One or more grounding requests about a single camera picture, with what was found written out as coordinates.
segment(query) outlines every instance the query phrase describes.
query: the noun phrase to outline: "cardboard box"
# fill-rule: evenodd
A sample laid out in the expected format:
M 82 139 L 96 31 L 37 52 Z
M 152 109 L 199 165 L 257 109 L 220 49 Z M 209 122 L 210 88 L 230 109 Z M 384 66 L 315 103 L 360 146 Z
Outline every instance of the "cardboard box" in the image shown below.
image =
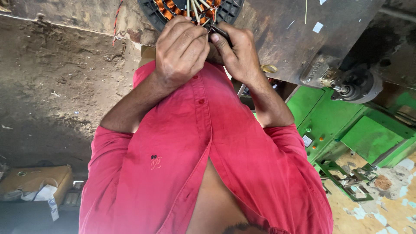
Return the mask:
M 63 202 L 67 190 L 72 188 L 74 183 L 72 169 L 69 165 L 12 169 L 0 183 L 0 194 L 17 189 L 21 189 L 23 192 L 35 192 L 40 189 L 42 181 L 44 181 L 43 185 L 50 184 L 56 186 L 53 179 L 58 184 L 58 190 L 55 192 L 54 197 L 56 204 L 59 206 Z

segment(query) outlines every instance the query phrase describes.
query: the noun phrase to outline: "copper winding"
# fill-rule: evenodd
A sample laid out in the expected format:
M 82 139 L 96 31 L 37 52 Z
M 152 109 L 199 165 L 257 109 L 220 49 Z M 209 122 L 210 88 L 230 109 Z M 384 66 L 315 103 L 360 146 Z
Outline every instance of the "copper winding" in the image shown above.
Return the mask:
M 176 15 L 186 16 L 186 10 L 179 9 L 178 6 L 175 5 L 173 0 L 165 0 L 165 4 L 166 6 L 168 6 L 169 9 L 167 9 L 163 5 L 163 0 L 154 0 L 154 2 L 158 6 L 160 13 L 162 13 L 163 16 L 166 17 L 168 20 L 174 18 L 172 12 Z M 206 0 L 206 3 L 216 11 L 217 7 L 221 4 L 221 0 Z M 203 12 L 205 12 L 205 17 L 201 18 L 200 20 L 201 24 L 205 23 L 208 19 L 214 17 L 214 11 L 207 10 L 207 7 L 203 4 L 200 4 L 199 6 L 202 8 Z M 191 15 L 191 17 L 195 17 L 195 12 L 190 10 L 189 14 Z

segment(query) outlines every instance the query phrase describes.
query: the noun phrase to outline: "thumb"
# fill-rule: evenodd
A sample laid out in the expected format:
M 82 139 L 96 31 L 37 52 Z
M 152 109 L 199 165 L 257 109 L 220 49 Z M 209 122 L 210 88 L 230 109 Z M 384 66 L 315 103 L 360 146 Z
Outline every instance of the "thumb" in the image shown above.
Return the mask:
M 211 41 L 214 44 L 214 46 L 217 48 L 218 52 L 221 54 L 221 57 L 223 58 L 224 62 L 226 62 L 227 60 L 233 57 L 236 57 L 230 45 L 228 44 L 227 39 L 225 39 L 220 34 L 213 33 L 211 35 Z

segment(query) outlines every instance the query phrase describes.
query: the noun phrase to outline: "hand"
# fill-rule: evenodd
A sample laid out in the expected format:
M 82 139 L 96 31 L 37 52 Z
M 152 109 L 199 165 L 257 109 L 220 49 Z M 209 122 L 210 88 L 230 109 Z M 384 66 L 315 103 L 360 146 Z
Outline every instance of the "hand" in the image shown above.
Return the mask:
M 178 88 L 203 68 L 209 50 L 207 30 L 178 15 L 165 25 L 156 42 L 154 74 Z
M 260 69 L 253 33 L 248 29 L 237 29 L 225 22 L 220 22 L 218 28 L 226 31 L 233 43 L 231 49 L 223 36 L 218 33 L 211 35 L 211 41 L 221 54 L 228 73 L 250 88 L 260 78 L 265 77 Z

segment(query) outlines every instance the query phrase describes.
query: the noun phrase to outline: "man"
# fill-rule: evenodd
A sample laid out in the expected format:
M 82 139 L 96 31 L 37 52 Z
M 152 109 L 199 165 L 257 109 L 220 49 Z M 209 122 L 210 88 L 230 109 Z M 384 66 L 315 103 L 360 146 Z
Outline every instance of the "man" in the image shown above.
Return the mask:
M 250 89 L 257 120 L 223 67 L 205 62 L 207 30 L 190 20 L 166 24 L 156 60 L 97 128 L 80 233 L 331 233 L 321 180 L 253 34 L 221 23 L 233 48 L 211 40 Z

